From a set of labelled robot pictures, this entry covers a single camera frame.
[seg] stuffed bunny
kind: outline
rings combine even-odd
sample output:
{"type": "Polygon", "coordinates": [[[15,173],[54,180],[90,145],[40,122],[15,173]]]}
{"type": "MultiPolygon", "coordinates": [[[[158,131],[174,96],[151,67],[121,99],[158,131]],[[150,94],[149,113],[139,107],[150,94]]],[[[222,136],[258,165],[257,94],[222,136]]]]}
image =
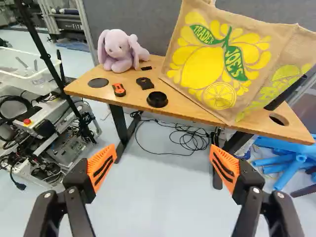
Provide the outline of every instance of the stuffed bunny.
{"type": "Polygon", "coordinates": [[[104,30],[98,40],[98,59],[106,71],[122,73],[132,66],[138,70],[139,60],[148,61],[149,52],[140,46],[136,35],[128,36],[119,29],[104,30]]]}

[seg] trader joe's tote bag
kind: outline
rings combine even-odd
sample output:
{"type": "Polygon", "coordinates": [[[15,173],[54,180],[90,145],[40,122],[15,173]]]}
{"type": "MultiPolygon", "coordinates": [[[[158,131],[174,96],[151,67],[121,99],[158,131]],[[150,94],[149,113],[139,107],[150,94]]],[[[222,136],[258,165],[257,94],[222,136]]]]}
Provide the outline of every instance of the trader joe's tote bag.
{"type": "Polygon", "coordinates": [[[159,76],[228,125],[270,103],[316,63],[316,34],[183,0],[159,76]]]}

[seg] table leg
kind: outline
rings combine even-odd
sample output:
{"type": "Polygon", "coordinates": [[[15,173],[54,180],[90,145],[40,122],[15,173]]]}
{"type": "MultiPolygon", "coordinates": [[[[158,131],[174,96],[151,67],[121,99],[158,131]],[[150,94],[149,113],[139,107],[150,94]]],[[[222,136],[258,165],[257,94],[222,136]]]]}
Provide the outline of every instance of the table leg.
{"type": "Polygon", "coordinates": [[[307,174],[313,174],[314,172],[316,172],[316,166],[313,166],[313,167],[305,170],[305,173],[307,173],[307,174]]]}
{"type": "MultiPolygon", "coordinates": [[[[253,136],[253,134],[237,131],[227,142],[225,142],[222,149],[229,154],[234,154],[238,151],[249,139],[253,136]]],[[[217,190],[221,190],[223,188],[223,182],[216,172],[216,169],[213,167],[213,187],[217,190]]]]}
{"type": "Polygon", "coordinates": [[[227,142],[225,142],[222,149],[229,154],[234,154],[249,141],[252,136],[253,134],[237,131],[227,142]]]}
{"type": "Polygon", "coordinates": [[[132,135],[135,131],[135,128],[141,119],[141,116],[136,115],[134,117],[132,123],[130,124],[130,126],[127,128],[126,122],[125,122],[125,117],[124,117],[123,107],[118,106],[118,105],[110,105],[110,104],[109,104],[109,107],[110,107],[110,110],[112,113],[115,127],[116,127],[117,132],[118,132],[118,137],[120,139],[120,143],[118,144],[118,146],[116,148],[116,152],[117,152],[118,157],[117,157],[115,163],[118,163],[121,156],[123,155],[123,152],[128,144],[128,141],[132,137],[132,135]]]}
{"type": "Polygon", "coordinates": [[[293,198],[296,198],[296,197],[300,197],[300,196],[304,196],[304,195],[312,194],[312,193],[316,193],[316,184],[291,192],[291,196],[293,198]]]}

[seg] black round lid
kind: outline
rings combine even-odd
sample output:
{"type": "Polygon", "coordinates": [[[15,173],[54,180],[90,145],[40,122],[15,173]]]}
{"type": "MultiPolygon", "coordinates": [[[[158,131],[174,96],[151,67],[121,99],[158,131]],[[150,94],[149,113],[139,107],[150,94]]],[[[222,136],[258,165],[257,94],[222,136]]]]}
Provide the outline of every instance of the black round lid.
{"type": "Polygon", "coordinates": [[[105,78],[94,78],[88,82],[88,86],[93,88],[101,88],[109,84],[109,80],[105,78]]]}
{"type": "Polygon", "coordinates": [[[168,104],[168,99],[165,93],[154,91],[148,95],[147,103],[152,107],[162,108],[168,104]]]}

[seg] black pole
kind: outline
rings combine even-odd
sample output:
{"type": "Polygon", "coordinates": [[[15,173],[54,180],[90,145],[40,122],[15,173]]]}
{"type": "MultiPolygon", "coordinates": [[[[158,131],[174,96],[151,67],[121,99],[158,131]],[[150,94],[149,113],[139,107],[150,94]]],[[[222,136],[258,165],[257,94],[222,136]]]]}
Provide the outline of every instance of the black pole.
{"type": "Polygon", "coordinates": [[[79,113],[74,102],[72,101],[71,97],[69,95],[66,95],[66,93],[64,92],[64,84],[61,81],[61,79],[59,78],[59,75],[57,74],[57,72],[56,72],[56,70],[55,70],[55,68],[50,60],[50,55],[46,52],[46,49],[44,48],[44,45],[40,40],[40,37],[39,37],[35,27],[34,27],[34,24],[30,19],[29,12],[27,11],[27,5],[24,2],[22,2],[21,0],[14,0],[14,3],[16,5],[16,7],[18,8],[18,10],[19,10],[19,12],[24,20],[25,26],[28,28],[28,31],[29,31],[36,47],[39,50],[40,58],[42,60],[44,60],[45,64],[47,65],[47,68],[49,69],[51,75],[53,76],[54,80],[56,81],[63,98],[65,98],[67,100],[69,107],[73,110],[74,114],[79,119],[80,124],[82,124],[84,136],[89,137],[91,142],[96,143],[93,135],[91,134],[91,131],[90,131],[88,125],[83,121],[82,116],[79,113]]]}
{"type": "MultiPolygon", "coordinates": [[[[61,55],[60,55],[59,49],[57,50],[57,58],[58,58],[60,61],[62,61],[62,60],[61,60],[61,55]]],[[[60,63],[59,69],[60,69],[60,79],[61,79],[61,81],[64,83],[64,85],[66,85],[65,74],[64,74],[64,68],[63,68],[63,62],[60,63]]]]}
{"type": "Polygon", "coordinates": [[[267,104],[264,108],[269,111],[275,110],[280,104],[283,103],[302,83],[307,80],[307,76],[302,75],[296,82],[294,82],[288,89],[282,92],[276,99],[267,104]]]}

